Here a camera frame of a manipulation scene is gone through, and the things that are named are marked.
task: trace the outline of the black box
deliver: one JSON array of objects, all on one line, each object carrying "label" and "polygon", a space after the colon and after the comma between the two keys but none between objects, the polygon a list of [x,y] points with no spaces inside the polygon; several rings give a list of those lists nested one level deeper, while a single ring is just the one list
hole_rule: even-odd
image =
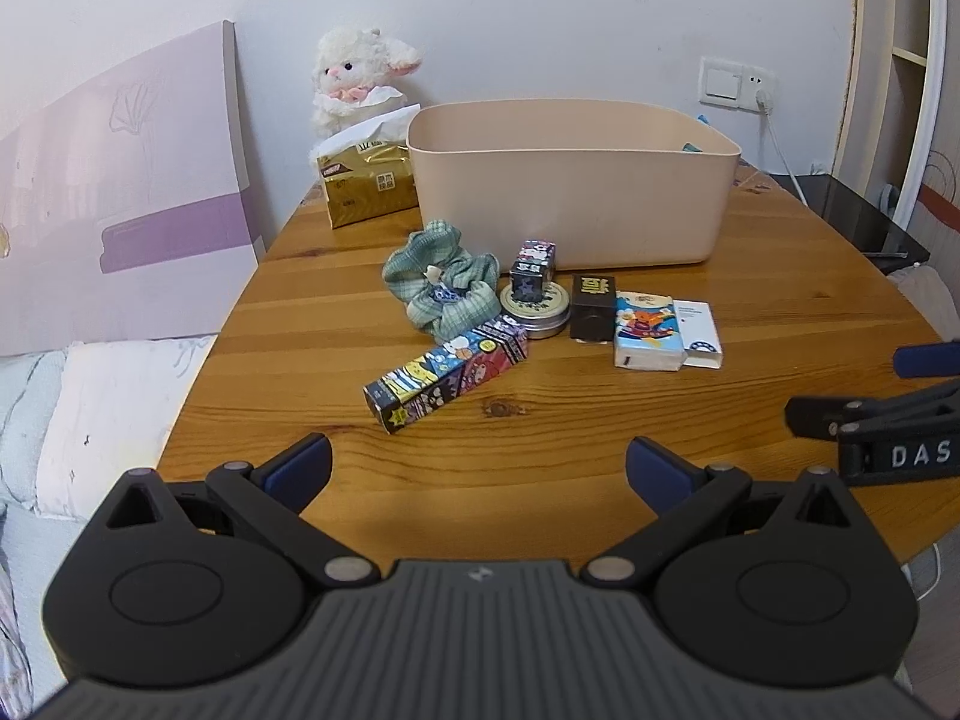
[{"label": "black box", "polygon": [[570,338],[612,341],[616,331],[616,284],[611,276],[573,274]]}]

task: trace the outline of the wooden table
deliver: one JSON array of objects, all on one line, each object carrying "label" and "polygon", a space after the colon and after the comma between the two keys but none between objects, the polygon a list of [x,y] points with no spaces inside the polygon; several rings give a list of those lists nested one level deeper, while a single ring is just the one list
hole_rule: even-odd
[{"label": "wooden table", "polygon": [[[527,362],[394,436],[361,388],[432,346],[380,280],[419,214],[331,232],[323,206],[299,208],[216,341],[160,472],[203,478],[222,461],[260,463],[322,431],[333,478],[304,517],[386,569],[399,557],[579,566],[653,517],[624,476],[637,435],[757,479],[835,467],[835,446],[790,437],[786,400],[923,386],[896,378],[891,353],[935,338],[827,223],[768,177],[740,179],[707,264],[616,271],[621,289],[707,300],[723,370],[620,370],[609,346],[564,334],[532,341]],[[856,497],[901,560],[960,522],[960,479]]]}]

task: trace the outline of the small cartoon cube box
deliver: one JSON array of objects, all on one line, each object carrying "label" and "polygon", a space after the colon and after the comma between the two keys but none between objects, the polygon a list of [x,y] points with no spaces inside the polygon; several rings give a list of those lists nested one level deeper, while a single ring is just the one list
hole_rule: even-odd
[{"label": "small cartoon cube box", "polygon": [[611,276],[573,274],[570,338],[612,341],[616,331],[616,284]]},{"label": "small cartoon cube box", "polygon": [[539,303],[546,285],[553,281],[557,247],[546,241],[524,241],[517,261],[510,268],[511,293],[521,303]]},{"label": "small cartoon cube box", "polygon": [[367,384],[364,395],[396,433],[526,357],[526,330],[501,314]]}]

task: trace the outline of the black desk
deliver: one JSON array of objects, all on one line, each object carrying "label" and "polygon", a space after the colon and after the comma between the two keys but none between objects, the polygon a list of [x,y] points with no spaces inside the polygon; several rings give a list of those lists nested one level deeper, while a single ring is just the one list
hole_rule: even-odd
[{"label": "black desk", "polygon": [[[789,175],[772,177],[797,196]],[[884,274],[930,259],[930,252],[897,227],[891,218],[832,175],[798,175],[797,181],[810,208],[858,250],[869,255]],[[890,256],[897,253],[906,256]]]}]

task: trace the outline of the blue gripper pad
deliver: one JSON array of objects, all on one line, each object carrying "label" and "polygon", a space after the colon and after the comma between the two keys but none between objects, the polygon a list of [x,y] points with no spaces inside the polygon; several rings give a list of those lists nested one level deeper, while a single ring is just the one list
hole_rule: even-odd
[{"label": "blue gripper pad", "polygon": [[707,483],[707,472],[646,437],[627,447],[627,482],[659,517]]},{"label": "blue gripper pad", "polygon": [[311,433],[259,466],[251,481],[287,509],[299,514],[330,481],[333,449],[327,437]]},{"label": "blue gripper pad", "polygon": [[901,346],[894,352],[893,362],[901,379],[960,376],[960,341]]}]

